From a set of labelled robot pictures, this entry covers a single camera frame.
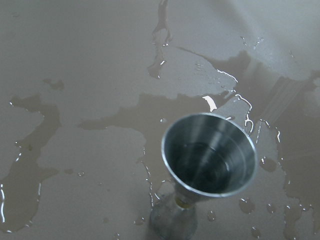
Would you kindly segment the steel double jigger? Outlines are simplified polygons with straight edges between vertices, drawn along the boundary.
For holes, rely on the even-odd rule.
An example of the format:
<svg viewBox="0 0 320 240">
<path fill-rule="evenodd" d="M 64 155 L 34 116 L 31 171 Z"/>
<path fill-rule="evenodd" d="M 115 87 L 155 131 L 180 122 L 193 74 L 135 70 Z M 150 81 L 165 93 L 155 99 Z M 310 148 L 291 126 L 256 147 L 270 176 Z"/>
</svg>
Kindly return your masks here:
<svg viewBox="0 0 320 240">
<path fill-rule="evenodd" d="M 189 240 L 197 226 L 199 202 L 234 196 L 253 181 L 258 154 L 236 123 L 213 113 L 194 113 L 174 122 L 161 140 L 161 156 L 174 190 L 151 213 L 163 240 Z"/>
</svg>

